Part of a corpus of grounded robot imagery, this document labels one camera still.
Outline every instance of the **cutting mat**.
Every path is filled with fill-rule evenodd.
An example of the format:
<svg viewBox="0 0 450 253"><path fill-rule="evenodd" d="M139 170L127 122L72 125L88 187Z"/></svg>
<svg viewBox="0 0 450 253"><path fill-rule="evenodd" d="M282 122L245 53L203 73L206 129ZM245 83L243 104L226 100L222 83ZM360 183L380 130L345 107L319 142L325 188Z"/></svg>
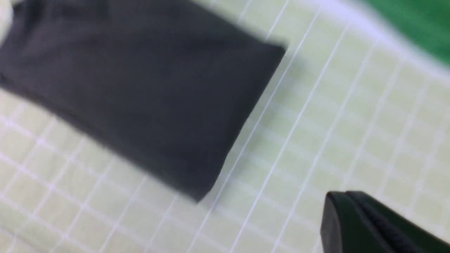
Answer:
<svg viewBox="0 0 450 253"><path fill-rule="evenodd" d="M200 2L289 45L211 194L196 205L0 90L0 252L321 252L325 193L346 189L450 240L444 67L347 2Z"/></svg>

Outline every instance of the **black fabric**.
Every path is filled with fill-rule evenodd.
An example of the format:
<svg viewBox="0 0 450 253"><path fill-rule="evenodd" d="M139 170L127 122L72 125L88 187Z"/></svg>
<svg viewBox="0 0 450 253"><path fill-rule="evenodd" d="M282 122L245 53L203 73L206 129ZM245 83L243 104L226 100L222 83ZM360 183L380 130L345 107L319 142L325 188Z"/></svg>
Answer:
<svg viewBox="0 0 450 253"><path fill-rule="evenodd" d="M450 245L360 191L328 192L324 253L450 253Z"/></svg>
<svg viewBox="0 0 450 253"><path fill-rule="evenodd" d="M183 0L25 0L1 87L202 199L283 57Z"/></svg>

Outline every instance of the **white grid line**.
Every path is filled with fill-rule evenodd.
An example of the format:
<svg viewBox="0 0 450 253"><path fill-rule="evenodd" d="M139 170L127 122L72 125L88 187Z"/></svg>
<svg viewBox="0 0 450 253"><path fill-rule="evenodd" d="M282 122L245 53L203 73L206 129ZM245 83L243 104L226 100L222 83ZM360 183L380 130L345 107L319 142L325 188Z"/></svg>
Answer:
<svg viewBox="0 0 450 253"><path fill-rule="evenodd" d="M374 112L374 114L373 114L373 116L372 116L372 119L370 120L370 123L369 123L369 127L368 127L368 129L365 131L365 133L364 133L363 139L362 139L360 145L358 146L358 149L356 150L356 154L355 154L355 156L354 156L354 158L353 158L351 164L356 164L357 161L359 160L361 154L363 153L363 151L364 151L364 146L365 146L367 140L368 140L369 137L370 137L370 133L372 132L372 128L373 128L373 126L375 125L376 120L378 119L378 115L379 115L379 113L381 112L381 109L383 108L383 105L384 105L384 102L385 102L387 96L388 96L389 93L391 92L391 89L392 89L392 86L393 86L394 83L395 83L396 77L398 76L398 74L399 74L399 72L400 72L400 69L401 69L401 67L403 66L403 62L404 62L404 59L401 60L401 61L399 61L399 63L396 65L396 68L395 68L394 71L392 72L392 75L390 76L389 81L388 81L388 83L386 84L386 87L385 87L385 90L384 90L383 94L382 94L381 97L378 99L377 105L376 105L376 108L375 108L375 112ZM347 174L347 176L346 176L346 180L343 182L343 185L347 185L347 184L348 184L348 182L349 182L349 180L350 180L350 178L351 178L351 176L352 176L352 174L353 174L353 171L354 171L354 169L351 169L351 170L348 172L348 174Z"/></svg>
<svg viewBox="0 0 450 253"><path fill-rule="evenodd" d="M26 209L20 207L19 205L17 205L16 203L14 203L13 201L7 199L4 196L0 196L0 201L2 201L3 203L9 205L12 209L16 210L17 212L20 212L26 216L31 216L31 212L27 211ZM46 223L45 221L35 217L35 221L40 223L41 225L43 225L44 227L48 228L50 231L58 234L59 236L62 236L62 231L60 231L59 229L50 226L48 223ZM85 251L86 253L94 253L90 248L86 247L85 245L77 242L76 240L70 239L69 241L71 243L73 243L75 246L79 247L80 249L82 249L83 251Z"/></svg>
<svg viewBox="0 0 450 253"><path fill-rule="evenodd" d="M53 192L53 189L56 188L56 184L59 182L59 180L64 176L64 173L66 172L66 170L71 166L71 161L75 158L75 156L78 154L78 152L81 150L83 144L85 142L85 138L82 138L80 140L80 142L78 143L76 149L72 152L72 155L69 157L69 159L66 161L66 163L64 164L64 166L61 168L60 172L58 173L58 175L55 177L54 179L54 183L50 183L49 184L49 188L47 189L47 192L45 193L44 197L42 198L42 200L39 202L38 206L35 208L35 210L31 213L31 216L28 217L27 221L25 222L25 224L23 225L23 228L26 227L28 225L28 223L31 220L35 220L36 214L41 210L42 206L44 205L44 203L47 201L47 199L50 197L50 195Z"/></svg>
<svg viewBox="0 0 450 253"><path fill-rule="evenodd" d="M153 241L155 240L155 238L156 238L156 235L158 234L158 232L159 232L159 230L161 229L161 227L162 227L162 225L164 224L164 222L166 221L166 218L167 218L167 216L169 215L169 212L170 212L170 210L172 209L172 207L173 207L173 205L175 204L175 202L176 202L176 200L178 199L178 195L176 195L174 198L173 198L173 200L172 200L172 202L170 203L170 205L169 205L169 207L167 208L167 210L164 212L164 214L162 215L162 218L161 218L161 220L159 221L159 223L158 223L158 225L157 225L157 227L156 227L156 229L155 229L155 232L154 232L154 234L152 235L152 237L150 238L150 241L148 241L148 244L145 246L145 250L144 250L144 252L147 252L151 247L152 247L152 244L153 244Z"/></svg>
<svg viewBox="0 0 450 253"><path fill-rule="evenodd" d="M25 170L25 168L28 166L29 162L31 162L31 160L34 158L36 152L38 151L38 148L44 142L45 137L50 133L51 129L53 128L53 125L54 125L54 119L50 120L50 122L47 124L47 126L43 130L41 136L39 136L37 138L37 142L33 145L31 151L28 153L28 155L23 160L22 164L20 165L20 168L22 170ZM9 189L12 187L12 185L17 180L19 175L20 175L20 171L16 171L16 173L9 180L8 184L5 186L5 189L3 190L3 193L2 193L3 195L6 195L9 192Z"/></svg>
<svg viewBox="0 0 450 253"><path fill-rule="evenodd" d="M42 132L41 136L39 137L38 141L33 145L31 151L28 153L27 157L24 159L24 161L20 165L21 169L24 170L27 167L28 163L34 158L34 156L35 156L36 152L38 151L38 148L41 145L43 139L50 132L50 130L52 129L53 125L54 125L54 119L52 118L50 120L50 122L47 124L47 127L43 130L43 132ZM21 174L20 170L17 170L16 173L9 180L8 184L5 186L5 189L3 190L1 195L6 195L9 192L10 188L12 187L12 185L17 180L17 178L19 177L20 174ZM19 227L17 229L17 231L14 233L14 242L17 240L18 234L26 227L27 224L28 224L28 221L25 222L21 227ZM13 249L14 249L14 247L11 246L9 248L9 250L8 250L8 253L12 252Z"/></svg>
<svg viewBox="0 0 450 253"><path fill-rule="evenodd" d="M378 195L380 195L382 193L382 191L384 190L384 188L386 187L387 181L389 180L390 175L391 175L392 171L394 170L394 167L395 167L394 162L397 160L397 156L400 153L401 149L403 148L403 145L405 143L405 138L407 137L409 131L413 127L414 119L416 117L417 112L420 109L420 106L423 103L423 100L425 98L428 87L429 87L429 83L426 81L425 85L423 86L423 88L419 91L419 93L416 96L416 101L413 105L413 110L412 110L411 114L408 116L406 125L403 127L403 129L400 133L400 136L397 140L397 143L394 147L394 151L393 151L391 157L389 158L389 161L387 164L387 172L384 175L381 186L377 192Z"/></svg>
<svg viewBox="0 0 450 253"><path fill-rule="evenodd" d="M44 180L40 179L38 176L32 174L32 173L31 173L30 171L28 171L28 170L22 170L18 164L15 164L14 161L8 159L8 158L5 157L2 153L0 153L0 159L2 159L2 160L4 160L4 161L8 162L8 163L11 164L12 166L14 166L14 167L16 167L18 170L20 170L21 173L23 173L23 174L25 174L25 175L31 177L31 178L34 179L34 180L37 180L39 183L45 185L46 187L48 187L48 188L50 187L50 184L49 184L49 183L47 183L47 182L45 182ZM74 199L72 196L66 194L64 191L60 190L59 188L55 187L55 188L53 189L53 191L54 191L55 193L59 194L61 197L63 197L63 198L65 198L66 200L68 200L69 202L71 202L71 203L73 203L73 204L75 204L75 205L77 205L77 206L79 206L79 207L82 206L82 203L80 203L78 200ZM150 203L144 202L144 201L142 201L141 199L138 199L137 201L138 201L139 203L143 204L144 206L150 208L150 210L152 210L153 212L155 212L155 213L161 213L161 211L158 210L157 207L154 207L154 206L151 205ZM104 216L103 214L101 214L101 213L99 213L99 212L97 212L97 211L91 209L89 206L85 206L85 211L88 212L90 215L94 216L95 218L99 219L101 222L107 224L107 225L111 225L111 226L114 225L114 220L113 220L113 219L111 219L111 218L109 218L109 217L107 217L107 216ZM179 227L179 228L181 228L181 229L184 229L185 231L188 231L188 232L190 231L190 229L187 229L188 226L184 225L182 222L180 222L180 221L178 221L178 220L176 220L176 219L174 219L174 218L172 218L172 217L169 217L169 216L166 217L166 218L167 218L167 220L173 221L173 223L174 223L174 225L175 225L176 227ZM34 219L35 219L36 221L39 221L40 223L44 223L45 226L49 226L45 221L42 221L42 220L40 220L40 219L37 218L37 217L35 217ZM137 238L138 236L136 236L135 234L131 233L127 228L119 227L119 231L120 231L121 233L123 233L123 234L128 235L133 241L139 243L140 245L142 245L142 246L144 246L144 247L146 246L146 243L142 243L142 240L138 239L138 238ZM213 246L213 247L216 247L216 248L218 248L218 249L220 249L221 247L223 247L223 246L220 246L220 247L217 246L218 243L216 243L215 241L209 239L209 238L208 238L207 236L205 236L205 235L201 235L200 238L201 238L204 242L206 242L207 244L209 244L209 245L211 245L211 246ZM71 241L71 242L73 241L73 239L71 239L70 237L66 237L66 239L68 239L68 240ZM89 248L89 247L87 247L87 246L85 246L85 245L83 245L83 244L81 244L81 243L78 243L77 246L78 246L78 245L81 245L80 248L81 248L81 247L83 247L83 248Z"/></svg>
<svg viewBox="0 0 450 253"><path fill-rule="evenodd" d="M108 245L108 242L110 241L111 237L116 232L117 228L119 227L120 223L123 220L123 217L126 215L126 212L130 208L131 204L138 198L138 194L144 183L146 182L148 176L145 175L142 181L139 183L138 187L136 187L134 193L131 195L130 199L128 200L128 203L126 204L125 208L123 209L122 213L120 214L119 218L114 223L114 226L112 227L111 231L109 232L108 236L106 237L105 242L103 243L102 247L100 248L99 252L102 253L105 251L106 246Z"/></svg>
<svg viewBox="0 0 450 253"><path fill-rule="evenodd" d="M293 204L293 206L292 206L292 208L291 208L291 210L290 210L290 212L288 214L288 217L287 217L286 221L283 224L283 228L282 228L282 230L281 230L281 232L280 232L280 234L279 234L279 236L277 238L276 244L274 245L274 247L272 249L272 253L276 250L276 248L277 248L277 246L278 246L278 244L279 244L279 242L281 240L281 237L283 236L284 231L286 230L286 227L287 227L289 221L291 220L291 218L292 218L292 216L293 216L293 214L295 212L295 209L297 208L298 201L300 200L301 195L305 191L306 186L308 185L309 180L312 177L314 168L316 167L319 158L321 157L321 155L322 155L326 145L328 144L328 141L329 141L329 139L330 139L330 137L331 137L331 135L332 135L332 133L334 131L335 126L337 125L337 123L339 122L341 116L343 115L344 108L347 106L348 101L350 100L351 96L353 95L355 87L358 85L359 80L361 78L361 75L363 74L363 72L365 70L365 67L366 67L370 57L372 56L372 53L375 50L377 44L378 44L378 41L375 41L375 43L371 46L371 48L369 49L368 53L366 54L366 56L365 56L365 58L364 58L364 60L363 60L363 62L361 64L360 68L358 69L358 72L357 72L357 74L355 76L355 79L351 83L349 91L348 91L346 97L344 98L343 103L341 104L341 107L339 108L338 113L337 113L336 117L334 118L333 123L331 124L331 127L328 130L328 132L327 132L327 134L325 136L325 139L322 142L322 145L320 146L320 149L319 149L317 155L314 157L314 160L313 160L313 163L311 165L311 168L309 169L308 174L306 175L306 177L305 177L305 179L304 179L304 181L302 183L302 187L301 187L301 189L300 189L300 191L299 191L299 193L297 195L297 198L295 199L294 204ZM316 249L318 248L319 242L320 242L320 238L317 239L313 252L315 252Z"/></svg>
<svg viewBox="0 0 450 253"><path fill-rule="evenodd" d="M250 208L250 211L248 212L248 215L247 215L247 217L245 218L245 221L244 221L243 225L241 226L241 229L240 229L240 231L239 231L239 233L238 233L236 239L235 239L234 242L233 242L233 246L231 247L230 252L233 252L233 251L234 251L234 248L236 247L236 245L237 245L237 243L238 243L238 240L239 240L239 238L240 238L240 235L242 234L242 232L243 232L243 230L244 230L244 228L245 228L246 223L248 222L250 216L252 215L252 212L253 212L253 210L254 210L254 208L255 208L255 206L256 206L256 203L258 202L258 200L259 200L259 198L260 198L260 196L261 196L263 190L265 189L266 184L267 184L267 182L268 182L269 179L270 179L270 176L272 175L273 171L275 170L275 167L277 166L278 161L279 161L279 159L281 158L281 155L283 154L283 151L284 151L284 149L286 148L286 146L287 146L287 144L288 144L288 142L289 142L289 140L290 140L291 135L293 134L293 132L294 132L294 130L295 130L297 124L299 123L300 118L302 117L304 111L306 110L306 108L307 108L309 102L311 101L312 96L313 96L315 90L316 90L317 87L319 86L320 81L322 80L322 77L324 76L324 74L325 74L325 72L326 72L326 70L327 70L327 68L328 68L329 63L331 62L331 59L333 58L333 56L334 56L334 54L336 53L336 51L337 51L339 45L341 44L341 41L342 41L342 39L344 38L345 33L347 32L348 28L349 28L349 24L346 25L345 29L343 30L342 34L340 35L340 37L339 37L338 41L336 42L336 45L334 46L334 48L333 48L333 50L332 50L332 52L331 52L331 54L330 54L330 56L329 56L327 62L325 63L325 66L323 67L323 69L322 69L322 71L321 71L319 77L317 78L316 83L314 84L314 86L313 86L311 92L309 93L308 98L306 99L305 104L303 105L303 107L302 107L300 113L298 114L298 117L297 117L297 119L295 120L294 125L292 126L291 130L289 131L288 136L287 136L285 142L283 143L283 146L281 147L281 150L280 150L280 152L278 153L278 156L277 156L277 158L276 158L274 164L272 165L272 168L271 168L270 171L269 171L269 174L267 175L267 177L266 177L265 180L264 180L264 183L263 183L263 185L262 185L262 187L261 187L261 189L260 189L260 191L259 191L259 193L258 193L258 196L256 197L255 201L253 202L252 207Z"/></svg>
<svg viewBox="0 0 450 253"><path fill-rule="evenodd" d="M414 207L419 199L420 193L423 191L423 185L424 185L425 179L427 178L428 173L433 166L435 155L438 152L440 145L443 143L443 140L444 140L443 135L445 134L445 132L449 128L449 126L450 126L450 107L447 107L444 118L442 119L442 122L440 123L439 130L434 136L431 151L425 160L425 165L421 171L419 180L415 184L413 196L412 196L409 206L406 210L407 218L411 218L411 216L413 215Z"/></svg>
<svg viewBox="0 0 450 253"><path fill-rule="evenodd" d="M424 97L425 97L425 94L426 94L427 90L428 90L428 85L426 84L426 85L422 88L422 90L419 91L419 93L418 93L418 95L417 95L417 96L419 97L419 99L418 99L418 101L416 101L416 103L414 104L413 112L410 114L409 118L407 119L407 126L405 126L405 127L402 129L402 132L401 132L401 134L400 134L399 140L397 141L397 145L396 145L396 147L395 147L395 149L394 149L394 150L395 150L395 151L394 151L394 154L391 156L391 159L390 159L390 161L388 162L387 172L386 172L386 176L385 176L386 179L387 179L388 176L390 176L390 174L391 174L391 168L393 167L393 164L392 164L392 163L393 163L393 160L395 160L396 154L398 154L398 152L400 151L400 148L401 148L401 147L403 146L403 144L404 144L404 140L405 140L405 138L406 138L406 136L407 136L409 130L410 130L411 127L412 127L412 122L413 122L413 120L415 119L415 115L417 114L417 111L418 111L420 105L422 104L422 101L423 101L423 99L424 99ZM371 122L369 125L372 125L374 122L375 122L375 115L374 115L374 117L373 117L372 122ZM349 182L350 179L351 179L351 176L352 176L352 174L353 174L353 172L354 172L354 170L355 170L355 167L356 167L356 163L358 162L358 159L359 159L359 157L360 157L360 153L361 153L361 152L364 152L363 146L365 145L365 143L366 143L366 141L367 141L367 139L368 139L368 136L369 136L369 135L367 134L367 138L363 138L363 141L361 142L361 145L360 145L359 148L358 148L358 153L357 153L357 155L355 156L355 158L354 158L354 159L352 160L352 162L351 162L350 170L349 170L349 172L347 173L346 179L345 179L345 181L343 182L342 187L341 187L342 190L344 190L343 188L344 188L345 186L347 186L348 182Z"/></svg>
<svg viewBox="0 0 450 253"><path fill-rule="evenodd" d="M202 223L201 223L201 225L200 225L200 227L199 227L199 229L198 229L198 231L197 231L197 233L196 233L196 235L195 235L195 237L194 237L194 239L193 239L191 245L189 246L189 248L188 248L188 250L187 250L187 253L189 253L189 252L191 251L192 247L194 246L195 241L197 240L197 237L198 237L198 235L200 234L200 231L201 231L202 228L205 226L206 220L207 220L207 219L209 218L209 216L211 215L211 212L212 212L212 210L213 210L215 204L216 204L217 201L219 200L220 195L221 195L223 189L225 188L226 183L227 183L228 180L230 179L230 176L231 176L231 174L233 173L234 169L236 168L236 165L238 164L238 161L239 161L240 157L242 156L242 154L243 154L243 152L244 152L246 146L247 146L248 143L250 142L250 139L251 139L251 137L253 136L253 133L255 132L255 130L256 130L256 128L257 128L259 122L261 121L261 119L262 119L262 117L263 117L263 115L264 115L264 112L267 110L267 108L268 108L270 102L272 101L272 99L273 99L273 97L274 97L274 95L275 95L275 93L276 93L278 87L280 86L280 84L281 84L281 82L283 81L284 77L286 76L288 70L290 69L292 63L294 62L297 53L299 52L301 46L303 45L303 42L305 41L306 36L308 35L309 31L311 30L312 25L314 24L314 21L316 20L316 18L317 18L317 16L319 15L319 13L320 13L320 9L316 12L316 14L315 14L313 20L311 21L311 23L310 23L310 25L309 25L307 31L305 32L305 34L304 34L304 36L303 36L301 42L298 44L298 47L296 48L296 50L295 50L295 52L294 52L294 55L292 56L291 60L289 61L288 66L286 67L286 69L285 69L285 71L283 72L283 74L282 74L282 76L281 76L279 82L277 83L277 85L276 85L276 87L274 88L272 94L270 95L268 101L266 102L266 104L265 104L265 106L264 106L264 108L263 108L263 110L262 110L262 112L261 112L261 114L260 114L258 120L256 121L255 126L252 128L252 131L250 132L250 135L249 135L248 138L246 139L246 141L245 141L245 143L244 143L244 146L243 146L242 149L241 149L241 152L239 153L238 157L236 158L236 160L235 160L235 162L234 162L232 168L230 169L230 172L228 172L228 175L226 176L223 185L222 185L221 188L219 189L219 192L218 192L217 196L215 197L215 199L214 199L214 201L213 201L213 203L212 203L212 205L211 205L211 208L209 209L208 213L206 214L205 218L203 219L203 221L202 221Z"/></svg>
<svg viewBox="0 0 450 253"><path fill-rule="evenodd" d="M97 189L100 187L101 183L104 181L106 174L109 172L109 170L114 166L114 164L116 163L117 157L113 156L110 163L106 166L106 169L104 170L104 172L102 173L102 175L100 176L100 178L97 179L94 187L92 188L92 190L90 191L90 193L88 194L86 200L83 202L83 204L80 207L80 210L78 210L77 214L75 215L74 219L72 220L71 224L69 225L69 227L67 228L67 230L64 232L63 236L61 237L61 239L59 240L59 242L50 250L50 253L53 253L55 251L55 249L57 249L63 242L65 239L68 238L68 235L71 233L72 229L74 228L75 224L78 222L81 214L86 210L88 203L91 201L91 199L94 197L94 194L96 193Z"/></svg>
<svg viewBox="0 0 450 253"><path fill-rule="evenodd" d="M288 179L289 178L289 175L284 175L283 176L283 179ZM404 179L405 179L405 175L401 175L401 176L397 176L397 178L399 179L399 180L401 180L401 181L404 181ZM112 184L112 185L114 185L115 187L118 187L117 189L118 190L121 190L124 194L129 194L129 192L126 190L126 189L123 189L120 185L117 185L117 184L115 184L115 183L113 183L112 181L107 181L107 183L109 183L109 184ZM434 198L435 199L439 199L439 195L438 194L436 194L436 193L434 193Z"/></svg>

